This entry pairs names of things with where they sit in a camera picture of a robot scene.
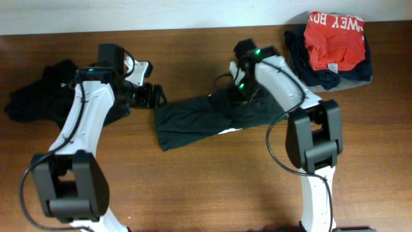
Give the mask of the dark green t-shirt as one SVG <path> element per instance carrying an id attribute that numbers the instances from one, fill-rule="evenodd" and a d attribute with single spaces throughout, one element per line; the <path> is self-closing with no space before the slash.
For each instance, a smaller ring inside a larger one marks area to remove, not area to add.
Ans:
<path id="1" fill-rule="evenodd" d="M 168 151 L 227 130 L 270 124 L 284 112 L 264 87 L 249 97 L 227 88 L 156 108 L 154 123 L 160 147 Z"/>

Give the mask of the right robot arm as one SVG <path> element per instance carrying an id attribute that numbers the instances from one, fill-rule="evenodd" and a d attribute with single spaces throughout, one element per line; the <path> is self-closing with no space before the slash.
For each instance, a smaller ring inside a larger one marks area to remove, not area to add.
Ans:
<path id="1" fill-rule="evenodd" d="M 301 178 L 303 214 L 300 231 L 336 231 L 332 184 L 343 150 L 341 111 L 334 100 L 324 101 L 306 87 L 273 47 L 258 48 L 252 39 L 234 47 L 231 67 L 237 90 L 251 97 L 263 87 L 282 107 L 287 119 L 285 148 L 294 168 L 280 167 Z"/>

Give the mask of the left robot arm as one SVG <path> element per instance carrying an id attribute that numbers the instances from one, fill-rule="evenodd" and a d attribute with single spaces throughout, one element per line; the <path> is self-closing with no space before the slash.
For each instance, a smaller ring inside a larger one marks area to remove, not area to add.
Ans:
<path id="1" fill-rule="evenodd" d="M 45 154 L 34 155 L 24 176 L 33 175 L 42 212 L 63 230 L 129 231 L 109 208 L 109 184 L 96 152 L 108 114 L 153 109 L 166 102 L 162 88 L 144 80 L 153 70 L 117 44 L 100 44 L 98 61 L 79 68 L 68 118 Z"/>

